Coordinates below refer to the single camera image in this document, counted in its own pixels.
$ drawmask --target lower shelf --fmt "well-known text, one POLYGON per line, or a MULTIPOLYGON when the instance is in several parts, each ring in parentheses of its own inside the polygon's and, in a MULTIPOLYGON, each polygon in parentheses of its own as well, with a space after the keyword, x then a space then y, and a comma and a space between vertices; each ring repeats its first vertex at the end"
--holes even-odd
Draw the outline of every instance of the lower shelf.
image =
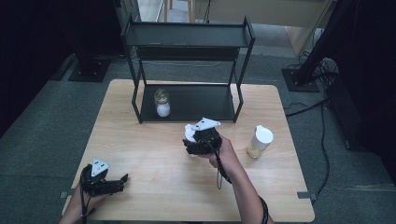
POLYGON ((150 84, 144 90, 140 117, 141 121, 233 120, 233 96, 226 84, 150 84), (157 114, 154 93, 158 89, 170 95, 171 114, 166 118, 157 114))

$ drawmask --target black metal shelf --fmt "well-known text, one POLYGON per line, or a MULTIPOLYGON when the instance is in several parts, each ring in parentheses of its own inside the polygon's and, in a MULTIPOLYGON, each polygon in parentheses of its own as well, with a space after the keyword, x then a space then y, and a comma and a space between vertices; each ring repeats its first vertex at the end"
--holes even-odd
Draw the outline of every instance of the black metal shelf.
POLYGON ((253 48, 255 35, 248 17, 242 24, 209 24, 180 22, 128 22, 121 31, 125 55, 134 80, 132 105, 143 121, 199 120, 207 117, 236 122, 242 108, 243 97, 240 86, 253 48), (129 48, 136 49, 139 61, 137 74, 129 48), (235 73, 239 50, 247 48, 241 72, 235 73), (229 82, 225 84, 148 84, 143 61, 222 61, 233 62, 229 82), (139 112, 136 95, 141 78, 145 89, 139 112), (231 86, 236 85, 239 106, 233 107, 231 86), (166 118, 157 115, 154 92, 167 90, 171 99, 171 114, 166 118))

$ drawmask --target gray carpet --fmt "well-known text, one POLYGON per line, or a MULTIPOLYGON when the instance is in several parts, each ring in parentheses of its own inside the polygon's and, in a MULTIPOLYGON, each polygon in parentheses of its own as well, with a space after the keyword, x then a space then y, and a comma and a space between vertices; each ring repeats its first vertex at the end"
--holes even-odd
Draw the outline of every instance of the gray carpet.
MULTIPOLYGON (((252 55, 244 83, 277 86, 286 114, 325 99, 320 82, 320 92, 288 91, 281 69, 297 62, 252 55)), ((147 77, 224 82, 231 72, 229 63, 177 64, 145 64, 147 77)), ((131 78, 125 61, 113 61, 103 83, 69 82, 69 75, 70 71, 60 81, 49 81, 0 140, 1 223, 59 220, 65 202, 59 193, 72 184, 109 81, 131 78)), ((318 191, 325 177, 321 118, 318 106, 288 119, 311 193, 318 191)), ((328 108, 324 108, 324 120, 330 174, 314 204, 313 223, 396 223, 396 188, 379 157, 346 150, 339 124, 328 108)))

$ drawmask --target person's arm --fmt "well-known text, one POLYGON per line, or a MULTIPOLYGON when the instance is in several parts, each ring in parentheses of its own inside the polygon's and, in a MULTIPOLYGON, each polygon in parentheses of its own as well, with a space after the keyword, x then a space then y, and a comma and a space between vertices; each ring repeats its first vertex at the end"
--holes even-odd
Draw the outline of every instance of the person's arm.
MULTIPOLYGON (((233 183, 233 192, 242 223, 262 223, 264 218, 262 201, 248 178, 247 172, 238 160, 231 141, 225 137, 221 137, 221 139, 222 144, 219 150, 219 156, 225 173, 233 183)), ((215 155, 201 157, 208 158, 210 164, 218 168, 215 155)), ((271 217, 268 217, 268 223, 274 223, 271 217)))
MULTIPOLYGON (((87 213, 89 214, 92 209, 98 208, 102 203, 104 202, 105 198, 108 196, 108 194, 105 195, 98 195, 95 197, 91 197, 86 193, 84 194, 84 202, 85 204, 88 203, 88 211, 87 213)), ((73 195, 70 199, 69 204, 66 207, 66 210, 64 211, 64 215, 62 216, 59 224, 79 224, 82 223, 82 217, 81 217, 81 197, 80 197, 80 185, 77 184, 76 188, 74 189, 73 195)))

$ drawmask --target person's left hand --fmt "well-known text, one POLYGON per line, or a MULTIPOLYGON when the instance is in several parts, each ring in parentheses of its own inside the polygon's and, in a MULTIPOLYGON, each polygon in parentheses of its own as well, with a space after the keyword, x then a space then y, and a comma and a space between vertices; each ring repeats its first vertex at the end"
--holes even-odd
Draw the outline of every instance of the person's left hand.
MULTIPOLYGON (((59 222, 60 224, 79 223, 82 220, 80 190, 81 190, 81 186, 77 184, 76 188, 74 189, 73 195, 70 199, 69 205, 67 205, 67 208, 64 211, 64 216, 59 222)), ((85 205, 87 205, 87 202, 90 201, 88 203, 87 214, 89 214, 92 211, 92 209, 96 209, 100 205, 102 205, 102 203, 105 201, 105 198, 108 197, 108 194, 104 194, 104 195, 97 195, 95 197, 91 197, 90 199, 90 195, 88 195, 85 192, 83 194, 84 194, 85 205)))

